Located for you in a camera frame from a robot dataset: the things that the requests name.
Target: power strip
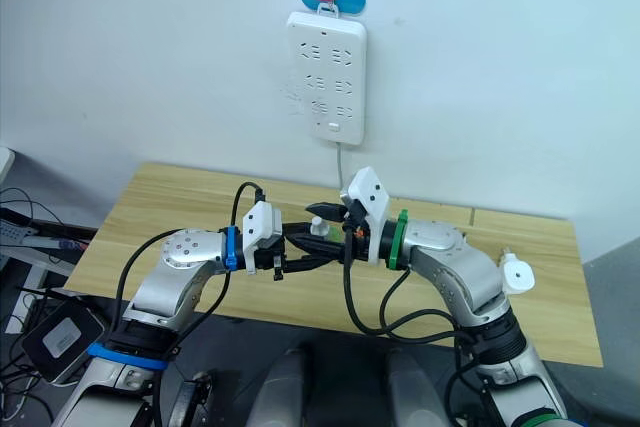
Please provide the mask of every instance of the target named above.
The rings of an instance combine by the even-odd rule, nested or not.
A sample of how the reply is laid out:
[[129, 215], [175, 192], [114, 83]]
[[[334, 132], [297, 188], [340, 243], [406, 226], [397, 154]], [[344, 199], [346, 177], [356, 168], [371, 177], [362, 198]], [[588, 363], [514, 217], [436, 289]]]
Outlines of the power strip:
[[360, 144], [364, 137], [367, 32], [362, 24], [294, 12], [287, 21], [311, 134]]

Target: wires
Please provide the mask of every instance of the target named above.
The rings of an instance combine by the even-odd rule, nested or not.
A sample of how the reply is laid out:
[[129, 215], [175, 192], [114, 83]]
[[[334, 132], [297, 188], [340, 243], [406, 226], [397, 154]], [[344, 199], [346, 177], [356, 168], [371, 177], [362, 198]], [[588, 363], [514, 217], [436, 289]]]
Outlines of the wires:
[[236, 191], [236, 196], [233, 199], [233, 207], [231, 208], [231, 222], [229, 222], [230, 225], [236, 225], [236, 214], [238, 213], [238, 203], [240, 202], [240, 196], [242, 195], [242, 191], [247, 187], [253, 187], [255, 189], [256, 202], [258, 200], [264, 200], [261, 199], [261, 197], [264, 197], [264, 191], [258, 184], [256, 184], [255, 182], [243, 182], [242, 184], [240, 184], [240, 187], [238, 187], [238, 190]]
[[24, 395], [24, 397], [26, 397], [27, 399], [35, 400], [40, 405], [42, 405], [42, 407], [44, 407], [44, 409], [47, 411], [47, 416], [49, 417], [49, 422], [51, 424], [53, 424], [53, 421], [55, 419], [53, 417], [53, 412], [51, 411], [51, 407], [49, 407], [49, 404], [47, 404], [42, 398], [38, 397], [37, 395], [31, 394], [31, 393], [26, 393], [26, 394], [22, 394], [22, 395]]
[[224, 275], [224, 284], [222, 286], [222, 290], [220, 291], [220, 294], [218, 295], [218, 298], [216, 299], [216, 301], [211, 305], [211, 307], [209, 307], [209, 309], [207, 309], [207, 311], [202, 314], [198, 319], [194, 320], [189, 327], [187, 327], [184, 332], [182, 332], [177, 338], [176, 340], [174, 340], [171, 345], [169, 346], [169, 348], [167, 349], [167, 352], [164, 355], [165, 360], [167, 358], [169, 358], [171, 356], [171, 354], [173, 353], [173, 350], [180, 345], [180, 343], [182, 343], [182, 341], [184, 339], [186, 339], [191, 332], [193, 332], [194, 330], [196, 330], [198, 328], [198, 326], [200, 324], [202, 324], [202, 322], [204, 322], [207, 317], [209, 317], [211, 314], [213, 314], [213, 312], [218, 308], [218, 306], [222, 303], [222, 301], [224, 300], [224, 297], [227, 295], [227, 290], [229, 290], [229, 282], [231, 281], [231, 272], [227, 271]]
[[338, 167], [338, 184], [340, 186], [340, 190], [344, 188], [344, 178], [342, 177], [342, 143], [336, 142], [337, 150], [336, 150], [336, 160]]
[[33, 215], [34, 215], [34, 213], [33, 213], [33, 201], [31, 200], [31, 197], [29, 197], [29, 194], [27, 194], [26, 191], [24, 191], [24, 190], [22, 190], [22, 189], [20, 189], [18, 187], [8, 187], [6, 189], [0, 190], [0, 204], [6, 204], [6, 203], [9, 203], [9, 202], [13, 202], [13, 201], [10, 201], [10, 200], [4, 200], [4, 201], [2, 200], [2, 194], [5, 194], [5, 193], [9, 192], [10, 190], [15, 190], [17, 192], [20, 192], [22, 195], [24, 195], [27, 200], [24, 200], [22, 202], [29, 202], [29, 207], [31, 209], [31, 212], [29, 213], [29, 223], [27, 224], [27, 227], [29, 227], [31, 225], [31, 223], [33, 222]]
[[173, 229], [167, 230], [161, 234], [158, 234], [149, 240], [147, 240], [144, 244], [142, 244], [138, 249], [133, 253], [129, 260], [125, 264], [122, 272], [120, 273], [120, 279], [118, 280], [118, 288], [116, 290], [116, 304], [113, 308], [113, 312], [111, 314], [111, 326], [109, 327], [109, 333], [107, 334], [107, 339], [110, 338], [113, 333], [116, 331], [118, 327], [118, 323], [120, 321], [120, 310], [122, 309], [122, 296], [124, 295], [124, 286], [127, 282], [127, 276], [129, 275], [129, 271], [133, 266], [133, 263], [140, 257], [140, 255], [147, 250], [151, 245], [156, 243], [160, 239], [164, 239], [165, 237], [178, 232], [181, 229]]
[[[342, 276], [342, 283], [343, 283], [343, 287], [344, 287], [344, 296], [345, 296], [345, 301], [347, 303], [347, 311], [349, 312], [349, 317], [351, 317], [351, 321], [356, 325], [356, 327], [358, 327], [358, 329], [367, 334], [367, 335], [388, 335], [389, 333], [393, 333], [393, 331], [395, 329], [397, 329], [398, 327], [401, 327], [402, 325], [406, 324], [407, 322], [416, 319], [418, 317], [421, 317], [423, 315], [440, 315], [440, 316], [444, 316], [445, 318], [448, 319], [448, 314], [446, 314], [446, 312], [441, 312], [441, 311], [435, 311], [435, 309], [424, 309], [424, 310], [417, 310], [415, 312], [412, 312], [410, 314], [407, 314], [401, 318], [399, 318], [398, 320], [396, 320], [395, 322], [392, 322], [389, 325], [384, 325], [381, 328], [371, 328], [366, 326], [358, 317], [358, 313], [356, 312], [355, 309], [355, 305], [353, 303], [353, 294], [351, 292], [351, 266], [353, 264], [353, 229], [351, 227], [347, 227], [347, 229], [345, 230], [345, 247], [344, 247], [344, 266], [343, 266], [343, 276]], [[399, 283], [396, 282], [396, 284], [394, 284], [394, 286], [392, 286], [392, 291], [391, 293], [393, 293], [393, 291], [395, 289], [397, 289]], [[382, 316], [383, 316], [383, 320], [384, 320], [384, 307], [386, 306], [386, 302], [384, 303], [384, 305], [381, 305], [382, 307]], [[434, 335], [429, 335], [426, 337], [421, 337], [419, 339], [410, 339], [410, 338], [406, 338], [406, 337], [400, 337], [400, 336], [396, 336], [396, 338], [398, 338], [399, 340], [403, 341], [403, 342], [407, 342], [407, 343], [419, 343], [419, 344], [425, 344], [425, 343], [429, 343], [429, 342], [435, 342], [436, 340], [441, 340], [441, 339], [446, 339], [449, 337], [459, 337], [461, 339], [464, 339], [468, 342], [472, 342], [473, 338], [467, 334], [466, 332], [462, 332], [460, 330], [451, 330], [451, 331], [447, 331], [447, 332], [441, 332], [439, 334], [434, 334]]]
[[51, 217], [53, 217], [56, 220], [56, 222], [58, 224], [60, 224], [60, 226], [64, 229], [64, 235], [60, 235], [60, 237], [64, 237], [64, 238], [73, 240], [73, 241], [78, 242], [80, 244], [89, 245], [89, 243], [84, 241], [84, 240], [76, 239], [75, 237], [70, 236], [69, 235], [69, 228], [68, 228], [67, 224], [65, 224], [60, 219], [60, 217], [58, 217], [55, 214], [55, 212], [53, 212], [49, 207], [47, 207], [46, 205], [44, 205], [41, 202], [32, 200], [31, 197], [29, 196], [29, 194], [25, 190], [23, 190], [23, 189], [21, 189], [19, 187], [7, 187], [6, 189], [0, 190], [0, 196], [2, 196], [3, 194], [5, 194], [6, 192], [9, 192], [9, 191], [19, 192], [25, 198], [24, 199], [13, 199], [13, 200], [2, 200], [2, 201], [0, 201], [0, 205], [2, 205], [2, 204], [11, 204], [11, 203], [16, 203], [16, 202], [28, 203], [29, 204], [29, 208], [30, 208], [30, 212], [29, 212], [29, 222], [27, 224], [27, 227], [30, 227], [31, 224], [33, 223], [33, 221], [35, 220], [35, 218], [34, 218], [35, 214], [34, 214], [33, 206], [36, 205], [36, 206], [40, 207], [42, 210], [44, 210], [45, 212], [47, 212], [49, 215], [51, 215]]
[[2, 396], [0, 397], [2, 400], [0, 400], [0, 405], [2, 406], [2, 421], [3, 422], [9, 422], [10, 420], [13, 420], [18, 416], [18, 414], [22, 410], [22, 406], [24, 405], [25, 401], [27, 400], [27, 394], [29, 392], [29, 388], [31, 387], [31, 384], [33, 383], [34, 380], [35, 380], [35, 377], [31, 377], [27, 381], [27, 385], [25, 386], [25, 390], [23, 392], [10, 392], [10, 394], [20, 394], [20, 395], [22, 395], [22, 399], [20, 399], [20, 402], [18, 402], [18, 405], [16, 406], [16, 409], [13, 411], [13, 414], [11, 414], [9, 417], [5, 417], [4, 416], [5, 385], [0, 383], [0, 388], [2, 388]]
[[453, 386], [456, 383], [456, 380], [463, 378], [462, 376], [463, 376], [463, 374], [465, 372], [470, 371], [471, 369], [473, 369], [477, 365], [478, 365], [478, 361], [476, 359], [474, 359], [471, 362], [469, 362], [467, 365], [465, 365], [464, 367], [457, 368], [456, 371], [453, 373], [453, 375], [449, 378], [449, 381], [447, 382], [447, 386], [445, 387], [445, 390], [444, 390], [444, 409], [445, 409], [445, 412], [447, 414], [447, 418], [449, 419], [449, 422], [451, 422], [451, 424], [456, 426], [456, 427], [462, 427], [462, 426], [456, 420], [456, 417], [453, 414], [453, 411], [451, 410], [451, 393], [453, 392]]

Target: green ring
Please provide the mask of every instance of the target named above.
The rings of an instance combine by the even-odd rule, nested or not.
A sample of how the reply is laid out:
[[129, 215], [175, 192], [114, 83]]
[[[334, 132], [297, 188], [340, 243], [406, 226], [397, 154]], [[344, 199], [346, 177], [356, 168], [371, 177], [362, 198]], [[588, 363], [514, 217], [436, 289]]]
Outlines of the green ring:
[[543, 424], [550, 420], [560, 419], [561, 417], [556, 414], [542, 414], [534, 417], [533, 419], [527, 420], [522, 427], [535, 427], [536, 425]]
[[400, 244], [402, 243], [408, 220], [409, 212], [407, 209], [402, 209], [402, 212], [400, 212], [398, 216], [398, 222], [396, 223], [396, 231], [393, 234], [393, 244], [391, 244], [391, 255], [389, 256], [389, 269], [391, 270], [398, 270], [396, 267], [398, 263], [398, 253], [400, 252]]

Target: white connector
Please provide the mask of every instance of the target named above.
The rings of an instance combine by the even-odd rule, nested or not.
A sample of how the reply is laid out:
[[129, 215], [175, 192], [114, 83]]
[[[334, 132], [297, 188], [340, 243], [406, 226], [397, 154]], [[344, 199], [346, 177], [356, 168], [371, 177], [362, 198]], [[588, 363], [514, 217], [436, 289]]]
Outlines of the white connector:
[[322, 217], [318, 217], [317, 215], [311, 219], [311, 235], [318, 235], [320, 237], [327, 237], [329, 235], [329, 224], [324, 221]]
[[500, 258], [502, 289], [506, 294], [522, 294], [536, 285], [531, 266], [518, 259], [516, 254], [506, 249]]

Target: white bracket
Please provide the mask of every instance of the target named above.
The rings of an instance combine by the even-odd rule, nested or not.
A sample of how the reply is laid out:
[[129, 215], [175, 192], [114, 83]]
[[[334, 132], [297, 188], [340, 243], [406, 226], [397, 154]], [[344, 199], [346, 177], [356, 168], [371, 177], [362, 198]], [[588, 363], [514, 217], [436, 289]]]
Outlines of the white bracket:
[[260, 201], [242, 218], [242, 253], [248, 274], [256, 273], [253, 256], [259, 248], [267, 248], [282, 237], [282, 212], [268, 202]]
[[382, 230], [389, 217], [389, 194], [382, 186], [373, 167], [364, 167], [356, 172], [349, 187], [340, 196], [345, 204], [358, 200], [367, 211], [365, 220], [369, 224], [369, 263], [378, 263]]

